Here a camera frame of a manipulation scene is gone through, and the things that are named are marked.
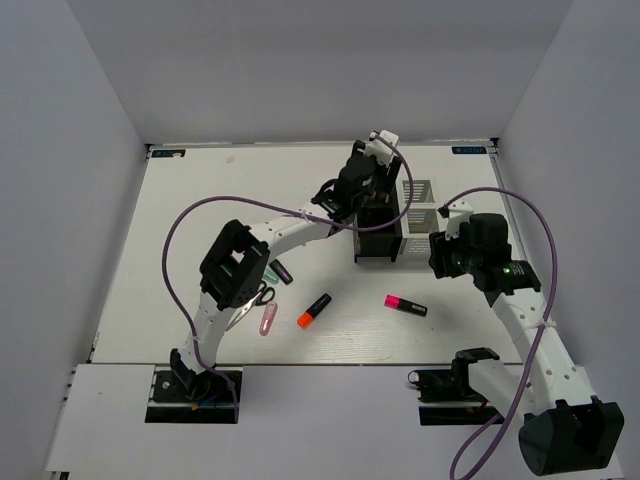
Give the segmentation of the pink cap black highlighter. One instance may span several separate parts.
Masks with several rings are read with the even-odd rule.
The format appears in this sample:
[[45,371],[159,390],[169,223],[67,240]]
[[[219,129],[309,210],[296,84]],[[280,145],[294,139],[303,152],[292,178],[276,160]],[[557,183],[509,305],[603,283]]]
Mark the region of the pink cap black highlighter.
[[384,306],[421,317],[425,317],[428,312],[428,309],[423,305],[393,295],[386,296]]

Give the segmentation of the pale green eraser case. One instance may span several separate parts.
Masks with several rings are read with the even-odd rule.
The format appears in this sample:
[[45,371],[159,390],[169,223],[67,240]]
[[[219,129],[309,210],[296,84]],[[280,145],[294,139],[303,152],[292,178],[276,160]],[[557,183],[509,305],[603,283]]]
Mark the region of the pale green eraser case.
[[265,269],[263,279],[272,285],[277,285],[280,281],[279,277],[269,267]]

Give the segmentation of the orange cap black highlighter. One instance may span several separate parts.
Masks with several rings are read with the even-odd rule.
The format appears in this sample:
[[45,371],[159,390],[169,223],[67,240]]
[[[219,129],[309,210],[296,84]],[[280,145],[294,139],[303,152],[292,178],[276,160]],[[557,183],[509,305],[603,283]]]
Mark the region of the orange cap black highlighter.
[[305,312],[298,318],[297,324],[302,329],[308,328],[313,320],[326,308],[332,301],[332,297],[328,293],[321,295]]

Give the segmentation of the pink translucent eraser case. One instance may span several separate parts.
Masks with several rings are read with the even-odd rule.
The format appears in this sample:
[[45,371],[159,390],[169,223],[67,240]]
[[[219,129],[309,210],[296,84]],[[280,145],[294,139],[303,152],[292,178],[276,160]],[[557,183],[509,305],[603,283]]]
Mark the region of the pink translucent eraser case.
[[270,301],[266,304],[259,326],[259,333],[261,336],[267,336],[269,334],[277,311],[278,304],[275,301]]

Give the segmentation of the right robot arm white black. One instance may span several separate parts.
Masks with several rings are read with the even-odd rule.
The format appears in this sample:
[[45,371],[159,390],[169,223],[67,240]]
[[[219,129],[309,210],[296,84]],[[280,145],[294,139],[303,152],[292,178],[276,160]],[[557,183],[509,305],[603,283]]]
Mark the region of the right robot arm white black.
[[443,210],[445,230],[430,235],[437,278],[468,274],[502,322],[523,362],[517,380],[488,347],[461,350],[451,384],[461,397],[481,395],[518,427],[518,443],[537,476],[604,469],[624,426],[614,402],[601,401],[578,373],[554,324],[531,265],[512,257],[508,222],[494,213]]

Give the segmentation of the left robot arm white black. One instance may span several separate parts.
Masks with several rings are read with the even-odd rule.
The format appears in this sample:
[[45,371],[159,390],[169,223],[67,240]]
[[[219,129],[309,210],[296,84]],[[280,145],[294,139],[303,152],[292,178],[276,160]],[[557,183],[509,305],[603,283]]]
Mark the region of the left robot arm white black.
[[357,215],[375,200],[391,193],[405,162],[397,149],[397,135],[372,132],[354,143],[338,176],[325,182],[312,199],[297,210],[279,208],[278,218],[253,226],[227,222],[202,260],[196,313],[184,314],[189,335],[170,353],[177,387],[199,399],[211,387],[217,352],[233,314],[259,292],[268,264],[309,242],[352,230],[359,232]]

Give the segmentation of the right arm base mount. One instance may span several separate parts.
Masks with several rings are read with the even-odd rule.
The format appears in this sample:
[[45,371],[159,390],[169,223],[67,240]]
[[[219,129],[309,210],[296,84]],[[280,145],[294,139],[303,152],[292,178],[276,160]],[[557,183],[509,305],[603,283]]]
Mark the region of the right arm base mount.
[[449,367],[412,370],[408,384],[418,392],[421,426],[481,426],[493,417],[503,417],[489,401],[470,387],[469,366],[482,360],[499,360],[490,348],[458,351]]

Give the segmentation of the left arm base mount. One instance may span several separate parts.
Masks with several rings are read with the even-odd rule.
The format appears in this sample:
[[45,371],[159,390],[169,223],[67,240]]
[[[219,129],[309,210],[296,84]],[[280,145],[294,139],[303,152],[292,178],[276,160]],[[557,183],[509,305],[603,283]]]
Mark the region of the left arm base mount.
[[169,368],[156,368],[145,413],[147,424],[235,424],[233,395],[226,382],[209,372],[189,393]]

